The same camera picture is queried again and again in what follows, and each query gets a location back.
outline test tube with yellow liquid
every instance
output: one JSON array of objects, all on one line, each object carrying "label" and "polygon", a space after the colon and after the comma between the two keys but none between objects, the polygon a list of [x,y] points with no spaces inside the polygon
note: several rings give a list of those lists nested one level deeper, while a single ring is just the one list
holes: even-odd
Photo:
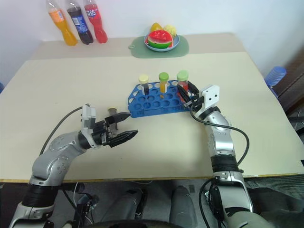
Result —
[{"label": "test tube with yellow liquid", "polygon": [[166,72],[161,72],[158,75],[158,78],[160,80],[161,98],[164,98],[164,94],[167,92],[167,83],[168,83],[169,75]]}]

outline white wall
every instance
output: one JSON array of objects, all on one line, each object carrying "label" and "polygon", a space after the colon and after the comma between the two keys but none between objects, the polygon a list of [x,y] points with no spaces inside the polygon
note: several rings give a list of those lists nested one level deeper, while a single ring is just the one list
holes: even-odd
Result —
[{"label": "white wall", "polygon": [[[57,1],[64,8],[64,1]],[[97,3],[110,38],[144,35],[154,22],[173,24],[179,34],[232,32],[242,40],[263,75],[275,65],[285,65],[304,45],[303,0],[97,0]],[[41,40],[62,40],[62,37],[46,12],[44,0],[1,1],[0,15],[0,81],[7,84]],[[75,32],[67,13],[66,16]]]}]

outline toy fruit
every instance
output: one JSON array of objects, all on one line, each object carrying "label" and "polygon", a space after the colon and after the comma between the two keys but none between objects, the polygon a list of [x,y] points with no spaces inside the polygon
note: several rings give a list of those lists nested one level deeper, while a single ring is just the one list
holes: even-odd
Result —
[{"label": "toy fruit", "polygon": [[176,36],[176,28],[173,25],[166,25],[163,30],[169,32],[173,38]]},{"label": "toy fruit", "polygon": [[173,46],[173,37],[165,30],[156,30],[148,35],[148,44],[153,48],[171,48]]},{"label": "toy fruit", "polygon": [[160,26],[159,23],[154,23],[152,24],[151,28],[150,28],[150,32],[156,31],[156,30],[162,30],[162,26]]}]

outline bottle label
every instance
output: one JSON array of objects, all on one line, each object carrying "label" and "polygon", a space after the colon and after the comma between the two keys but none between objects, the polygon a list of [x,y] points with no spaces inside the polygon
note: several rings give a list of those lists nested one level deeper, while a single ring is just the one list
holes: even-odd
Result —
[{"label": "bottle label", "polygon": [[82,15],[78,17],[73,17],[72,20],[79,33],[85,33],[88,31],[86,21]]},{"label": "bottle label", "polygon": [[87,14],[87,17],[90,19],[90,18],[94,18],[96,16],[96,12],[98,11],[98,8],[96,9],[88,9],[86,10],[86,14]]},{"label": "bottle label", "polygon": [[65,20],[65,17],[63,16],[61,10],[51,12],[49,13],[49,15],[55,23],[62,22]]}]

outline black cable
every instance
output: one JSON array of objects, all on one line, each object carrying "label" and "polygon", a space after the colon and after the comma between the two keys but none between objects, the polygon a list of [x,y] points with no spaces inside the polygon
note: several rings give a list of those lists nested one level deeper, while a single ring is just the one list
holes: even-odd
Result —
[{"label": "black cable", "polygon": [[248,150],[249,150],[249,138],[248,138],[247,134],[245,132],[243,132],[242,130],[236,128],[236,127],[231,127],[231,126],[226,126],[226,125],[220,125],[220,124],[210,123],[210,122],[206,122],[206,121],[200,120],[199,118],[195,117],[194,114],[193,114],[193,105],[190,108],[190,114],[193,117],[193,119],[195,119],[196,121],[198,121],[198,122],[200,122],[202,124],[206,124],[206,125],[210,125],[210,126],[214,126],[214,127],[228,128],[228,129],[240,132],[245,137],[245,139],[246,139],[246,148],[245,148],[245,151],[244,151],[242,157],[240,158],[240,160],[237,163],[238,165],[240,165],[240,163],[246,157],[246,155],[248,153]]},{"label": "black cable", "polygon": [[209,226],[209,223],[208,223],[208,221],[207,221],[207,219],[206,219],[206,216],[205,216],[205,214],[204,214],[204,211],[203,211],[203,206],[202,206],[202,203],[201,203],[201,196],[202,196],[202,193],[203,193],[203,191],[204,191],[206,185],[207,185],[210,181],[212,181],[212,179],[207,180],[207,181],[201,186],[201,188],[200,188],[200,190],[199,190],[199,210],[200,210],[200,213],[201,213],[201,215],[202,215],[202,217],[203,217],[203,219],[204,219],[204,222],[205,222],[207,228],[210,228],[210,226]]},{"label": "black cable", "polygon": [[94,218],[93,218],[92,210],[91,210],[91,219],[92,219],[93,224],[95,224],[95,221],[94,221]]},{"label": "black cable", "polygon": [[212,211],[212,208],[211,208],[211,194],[210,193],[211,193],[212,187],[213,187],[213,183],[210,184],[209,194],[208,194],[208,204],[209,204],[209,208],[210,208],[211,211]]},{"label": "black cable", "polygon": [[218,220],[218,228],[222,228],[221,221]]},{"label": "black cable", "polygon": [[56,125],[56,127],[54,128],[54,130],[52,130],[51,134],[48,136],[46,142],[43,144],[43,146],[42,146],[42,148],[41,148],[41,151],[40,151],[40,154],[39,154],[39,155],[42,155],[42,154],[43,154],[43,152],[44,152],[44,150],[45,150],[45,148],[46,148],[46,146],[47,146],[49,140],[52,138],[53,134],[54,134],[55,131],[58,129],[58,127],[62,124],[62,122],[64,122],[65,119],[67,119],[71,114],[73,114],[74,112],[76,112],[76,111],[78,111],[78,110],[80,110],[80,109],[82,109],[82,107],[79,107],[79,108],[74,109],[73,111],[69,112],[65,117],[63,117],[63,118],[60,120],[60,122]]},{"label": "black cable", "polygon": [[221,224],[223,224],[223,226],[226,228],[226,225],[225,225],[225,223],[223,223],[223,222],[221,222]]},{"label": "black cable", "polygon": [[83,220],[82,220],[82,217],[81,217],[81,215],[79,214],[79,212],[78,212],[76,206],[74,205],[74,203],[72,202],[72,200],[69,198],[69,196],[68,196],[66,190],[64,190],[63,188],[62,188],[61,190],[62,190],[63,194],[65,195],[66,199],[68,200],[68,202],[71,204],[71,206],[74,208],[75,212],[76,212],[77,215],[79,216],[79,220],[80,220],[82,226],[84,226],[85,224],[84,224],[84,222],[83,222]]}]

